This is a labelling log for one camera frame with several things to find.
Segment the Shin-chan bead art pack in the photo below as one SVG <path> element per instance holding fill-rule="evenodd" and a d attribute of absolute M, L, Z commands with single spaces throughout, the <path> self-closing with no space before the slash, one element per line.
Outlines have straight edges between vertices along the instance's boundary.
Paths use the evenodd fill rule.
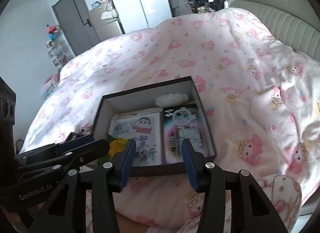
<path fill-rule="evenodd" d="M 160 113 L 125 116 L 111 121 L 108 134 L 136 142 L 133 165 L 157 166 L 162 164 L 162 134 Z"/>

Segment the white fluffy plush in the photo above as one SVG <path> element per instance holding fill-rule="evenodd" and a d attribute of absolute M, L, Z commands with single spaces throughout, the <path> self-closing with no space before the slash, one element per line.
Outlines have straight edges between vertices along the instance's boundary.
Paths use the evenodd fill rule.
<path fill-rule="evenodd" d="M 187 94 L 170 93 L 162 95 L 156 98 L 155 104 L 158 107 L 167 108 L 179 106 L 188 102 L 189 98 Z"/>

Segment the black Smart Devil box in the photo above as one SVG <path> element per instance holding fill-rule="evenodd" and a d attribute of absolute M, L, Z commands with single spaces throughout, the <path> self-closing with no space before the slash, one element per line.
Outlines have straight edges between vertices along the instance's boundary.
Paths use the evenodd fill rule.
<path fill-rule="evenodd" d="M 190 140 L 194 150 L 208 156 L 208 147 L 195 103 L 163 109 L 163 142 L 168 164 L 182 162 L 182 142 Z"/>

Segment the clear cartoon phone case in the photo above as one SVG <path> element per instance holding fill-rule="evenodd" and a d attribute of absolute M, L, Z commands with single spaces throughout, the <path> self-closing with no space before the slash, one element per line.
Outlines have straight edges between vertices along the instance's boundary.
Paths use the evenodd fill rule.
<path fill-rule="evenodd" d="M 183 140 L 188 139 L 195 152 L 204 153 L 197 109 L 180 108 L 173 113 L 172 120 L 176 128 L 180 151 L 182 151 Z"/>

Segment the corn snack bag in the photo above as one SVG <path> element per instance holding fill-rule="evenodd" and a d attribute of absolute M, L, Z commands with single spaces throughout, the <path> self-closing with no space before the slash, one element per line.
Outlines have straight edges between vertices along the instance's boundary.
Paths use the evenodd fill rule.
<path fill-rule="evenodd" d="M 107 134 L 106 138 L 103 139 L 103 146 L 106 146 L 106 142 L 109 143 L 110 150 L 108 151 L 108 154 L 100 157 L 97 160 L 98 165 L 101 165 L 105 162 L 110 162 L 116 153 L 122 152 L 125 149 L 128 139 L 117 138 Z"/>

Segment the beige patterned socks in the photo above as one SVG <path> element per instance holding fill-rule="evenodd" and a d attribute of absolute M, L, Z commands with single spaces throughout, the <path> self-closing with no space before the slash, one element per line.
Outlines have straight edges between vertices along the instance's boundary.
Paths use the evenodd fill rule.
<path fill-rule="evenodd" d="M 79 131 L 78 131 L 78 134 L 79 134 L 80 136 L 91 135 L 92 126 L 93 126 L 93 124 L 91 124 L 91 123 L 82 124 L 82 125 L 80 126 Z"/>

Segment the small black card box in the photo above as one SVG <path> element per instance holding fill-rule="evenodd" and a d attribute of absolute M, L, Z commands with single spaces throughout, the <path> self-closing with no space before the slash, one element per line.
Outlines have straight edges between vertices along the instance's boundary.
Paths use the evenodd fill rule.
<path fill-rule="evenodd" d="M 80 137 L 79 133 L 71 132 L 65 139 L 65 142 L 73 141 L 79 137 Z"/>

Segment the black cardboard storage box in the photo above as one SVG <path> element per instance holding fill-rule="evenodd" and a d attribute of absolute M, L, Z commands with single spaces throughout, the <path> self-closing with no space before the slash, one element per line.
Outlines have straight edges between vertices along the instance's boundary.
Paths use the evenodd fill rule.
<path fill-rule="evenodd" d="M 104 95 L 91 134 L 95 139 L 135 140 L 133 177 L 184 173 L 184 139 L 189 139 L 207 161 L 217 156 L 200 95 L 190 76 Z"/>

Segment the white storage shelf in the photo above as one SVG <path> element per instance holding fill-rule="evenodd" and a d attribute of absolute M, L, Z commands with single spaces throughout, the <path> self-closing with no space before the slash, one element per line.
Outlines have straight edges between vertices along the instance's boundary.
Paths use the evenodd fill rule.
<path fill-rule="evenodd" d="M 58 25 L 47 25 L 49 40 L 46 43 L 45 51 L 58 72 L 69 62 L 62 46 L 59 43 L 60 27 Z"/>

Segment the pink cartoon print blanket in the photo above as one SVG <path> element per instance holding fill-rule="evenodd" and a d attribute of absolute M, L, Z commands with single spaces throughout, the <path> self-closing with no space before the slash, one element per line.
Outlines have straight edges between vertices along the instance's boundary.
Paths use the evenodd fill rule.
<path fill-rule="evenodd" d="M 26 135 L 23 151 L 93 124 L 101 98 L 190 76 L 217 164 L 256 180 L 286 175 L 302 205 L 319 187 L 319 62 L 277 40 L 244 9 L 190 14 L 111 38 L 72 59 Z"/>

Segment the grey room door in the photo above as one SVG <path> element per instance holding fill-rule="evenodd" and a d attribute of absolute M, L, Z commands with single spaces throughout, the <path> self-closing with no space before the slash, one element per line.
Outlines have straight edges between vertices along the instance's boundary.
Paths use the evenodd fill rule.
<path fill-rule="evenodd" d="M 52 9 L 74 55 L 99 44 L 85 0 L 59 0 Z"/>

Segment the grey green padded headboard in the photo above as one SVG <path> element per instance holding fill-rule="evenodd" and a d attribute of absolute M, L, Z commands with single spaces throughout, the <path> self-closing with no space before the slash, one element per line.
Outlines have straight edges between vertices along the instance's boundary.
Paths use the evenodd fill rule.
<path fill-rule="evenodd" d="M 319 61 L 319 18 L 308 0 L 226 1 L 258 17 L 283 44 Z"/>

